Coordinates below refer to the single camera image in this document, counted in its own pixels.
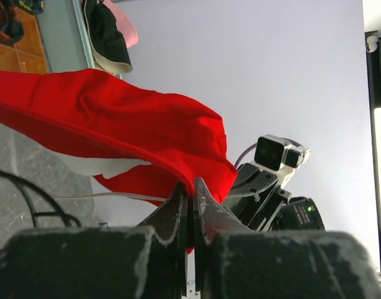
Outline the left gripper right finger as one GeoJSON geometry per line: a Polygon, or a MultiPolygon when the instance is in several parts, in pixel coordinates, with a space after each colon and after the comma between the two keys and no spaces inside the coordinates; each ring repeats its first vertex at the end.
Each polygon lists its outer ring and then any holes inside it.
{"type": "Polygon", "coordinates": [[[193,209],[196,213],[194,220],[196,225],[195,230],[199,231],[204,244],[211,244],[215,236],[220,232],[252,232],[251,229],[243,225],[212,197],[202,178],[196,178],[194,186],[193,209]]]}

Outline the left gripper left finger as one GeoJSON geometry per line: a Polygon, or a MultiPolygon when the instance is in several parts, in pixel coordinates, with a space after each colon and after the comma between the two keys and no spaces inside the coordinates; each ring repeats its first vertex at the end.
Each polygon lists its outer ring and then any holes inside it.
{"type": "Polygon", "coordinates": [[[185,243],[188,223],[188,195],[185,185],[177,183],[171,195],[137,226],[148,225],[164,245],[185,243]]]}

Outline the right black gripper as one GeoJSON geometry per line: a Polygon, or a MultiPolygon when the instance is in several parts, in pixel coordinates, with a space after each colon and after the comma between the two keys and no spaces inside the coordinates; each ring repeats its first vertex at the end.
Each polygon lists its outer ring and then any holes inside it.
{"type": "Polygon", "coordinates": [[[291,193],[281,187],[277,175],[245,163],[238,168],[223,206],[249,229],[270,231],[280,209],[290,199],[291,193]]]}

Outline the red bucket hat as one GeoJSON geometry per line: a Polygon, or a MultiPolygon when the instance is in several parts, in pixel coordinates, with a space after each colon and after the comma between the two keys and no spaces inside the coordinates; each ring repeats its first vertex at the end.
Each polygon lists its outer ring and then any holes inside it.
{"type": "Polygon", "coordinates": [[[237,177],[222,117],[175,93],[135,87],[106,72],[0,71],[0,123],[102,186],[155,205],[202,178],[222,202],[237,177]]]}

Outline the black wire hat stand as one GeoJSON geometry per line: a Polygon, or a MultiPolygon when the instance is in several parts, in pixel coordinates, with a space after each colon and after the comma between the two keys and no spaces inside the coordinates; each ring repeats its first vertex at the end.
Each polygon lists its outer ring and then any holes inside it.
{"type": "Polygon", "coordinates": [[[42,188],[29,180],[0,169],[0,253],[11,237],[11,227],[41,228],[41,219],[56,218],[64,227],[81,227],[79,218],[63,207],[42,188]]]}

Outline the black smiley bucket hat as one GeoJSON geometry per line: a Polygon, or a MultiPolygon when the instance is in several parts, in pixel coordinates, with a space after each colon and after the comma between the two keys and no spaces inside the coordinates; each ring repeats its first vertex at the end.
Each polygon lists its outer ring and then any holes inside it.
{"type": "Polygon", "coordinates": [[[133,70],[124,35],[104,1],[84,1],[82,11],[93,59],[99,69],[116,74],[133,70]]]}

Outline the pink bucket hat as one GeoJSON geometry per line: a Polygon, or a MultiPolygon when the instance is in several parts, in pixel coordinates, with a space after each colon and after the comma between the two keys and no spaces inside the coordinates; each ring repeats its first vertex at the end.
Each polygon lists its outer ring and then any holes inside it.
{"type": "Polygon", "coordinates": [[[138,33],[127,15],[113,1],[103,1],[104,5],[113,13],[116,19],[116,27],[125,38],[127,48],[138,43],[138,33]]]}

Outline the wooden compartment tray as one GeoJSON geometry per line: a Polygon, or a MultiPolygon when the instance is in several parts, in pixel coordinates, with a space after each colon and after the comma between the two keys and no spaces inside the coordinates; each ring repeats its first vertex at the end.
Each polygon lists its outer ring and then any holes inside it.
{"type": "Polygon", "coordinates": [[[24,36],[12,46],[0,44],[0,70],[46,74],[49,68],[37,18],[21,9],[18,9],[18,13],[24,36]]]}

